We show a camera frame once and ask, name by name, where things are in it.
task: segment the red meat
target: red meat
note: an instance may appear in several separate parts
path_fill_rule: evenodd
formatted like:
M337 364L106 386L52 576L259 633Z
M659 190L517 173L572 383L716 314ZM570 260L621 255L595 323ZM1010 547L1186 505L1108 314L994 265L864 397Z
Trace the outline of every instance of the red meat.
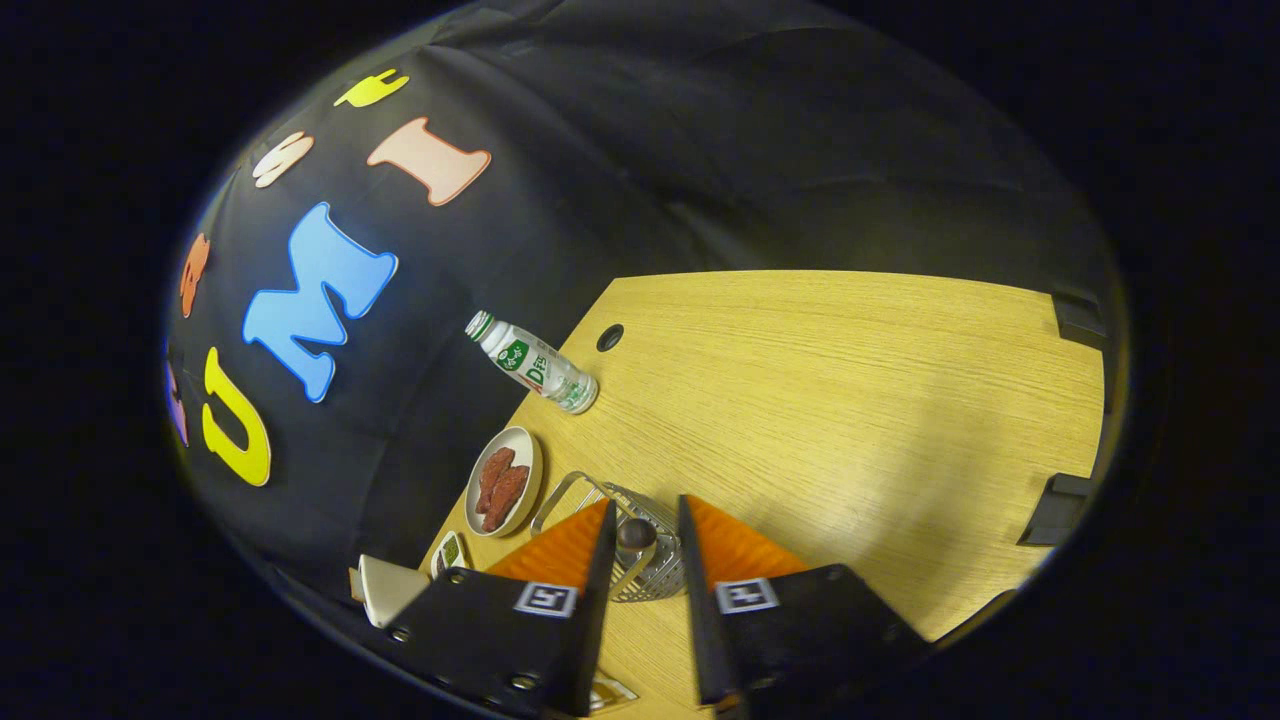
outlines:
M484 469L480 470L480 498L476 501L476 514L484 515L489 511L489 498L493 497L493 487L498 484L498 478L511 468L511 461L516 459L516 451L502 447L498 452L485 460Z
M489 514L484 516L481 525L484 532L492 533L507 520L507 514L516 506L526 484L529 484L529 465L516 465L498 478L493 487Z

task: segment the small bowl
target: small bowl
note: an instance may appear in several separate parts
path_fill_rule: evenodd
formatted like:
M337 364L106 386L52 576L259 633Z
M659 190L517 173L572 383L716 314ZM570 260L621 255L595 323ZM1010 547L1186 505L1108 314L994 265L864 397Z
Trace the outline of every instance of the small bowl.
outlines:
M529 482L525 483L525 492L520 495L516 506L507 514L507 520L498 525L498 529L494 532L486 533L480 529L484 527L484 515L476 512L476 501L480 500L480 471L484 470L485 460L503 447L516 451L516 459L511 461L512 468L516 465L529 465ZM509 536L529 518L529 512L534 509L534 502L538 500L538 489L541 486L543 448L539 447L538 441L534 439L534 436L529 434L529 430L518 425L502 430L489 441L480 457L476 459L475 466L471 468L471 479L467 480L466 497L467 525L472 533L483 538Z

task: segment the wire basket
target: wire basket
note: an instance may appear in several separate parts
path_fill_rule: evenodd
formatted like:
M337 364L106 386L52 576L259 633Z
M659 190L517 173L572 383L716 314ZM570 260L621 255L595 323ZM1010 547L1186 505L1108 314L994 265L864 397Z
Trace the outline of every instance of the wire basket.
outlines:
M614 602L643 602L662 600L680 594L685 589L685 566L680 556L680 536L676 532L676 514L655 502L652 497L630 491L613 483L600 483L586 473L575 470L559 482L547 502L538 509L538 515L529 529L538 536L552 509L561 501L564 492L576 480L586 480L591 491L579 502L573 512L598 502L602 498L617 502L618 525L639 518L648 520L657 530L654 546L644 552L616 548L613 579L609 587L609 600Z

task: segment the wire rack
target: wire rack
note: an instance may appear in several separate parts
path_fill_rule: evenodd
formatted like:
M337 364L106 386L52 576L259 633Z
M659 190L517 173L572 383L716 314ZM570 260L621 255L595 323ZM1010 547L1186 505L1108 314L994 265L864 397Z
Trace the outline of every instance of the wire rack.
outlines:
M611 587L614 602L643 602L646 600L662 600L680 594L685 589L685 568L680 556L680 536L676 532L676 514L659 505L653 498L630 491L613 483L596 482L586 473L573 471L564 475L561 488L548 501L548 506L539 515L545 518L559 497L575 480L586 480L591 484L591 491L577 503L573 512L598 502L602 498L613 500L618 506L618 525L631 518L640 518L653 524L658 532L657 553L640 573L632 578L626 587L618 588L618 580L626 574L631 565L639 559L639 553L627 552L622 548L616 551L613 564L613 583Z

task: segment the yellow letter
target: yellow letter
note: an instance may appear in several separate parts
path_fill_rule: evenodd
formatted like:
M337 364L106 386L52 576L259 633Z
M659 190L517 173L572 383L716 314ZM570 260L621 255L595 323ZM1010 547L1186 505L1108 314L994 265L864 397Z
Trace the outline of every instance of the yellow letter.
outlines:
M205 445L209 451L223 459L227 466L246 483L256 487L266 484L271 473L271 443L266 438L266 425L257 410L250 404L244 393L239 391L232 379L227 377L218 364L218 348L209 348L209 359L205 361L205 392L223 398L227 407L244 425L248 433L248 448L241 450L227 437L227 433L214 421L214 411L205 404L202 416L205 420Z
M392 68L380 76L366 77L365 79L357 82L342 97L335 100L333 106L337 108L338 105L342 105L344 101L351 102L356 108L366 108L369 105L372 105L374 102L378 102L383 97L387 97L392 92L396 92L397 90L404 87L404 83L408 82L407 76L401 76L393 79L392 82L383 82L394 73L396 68Z

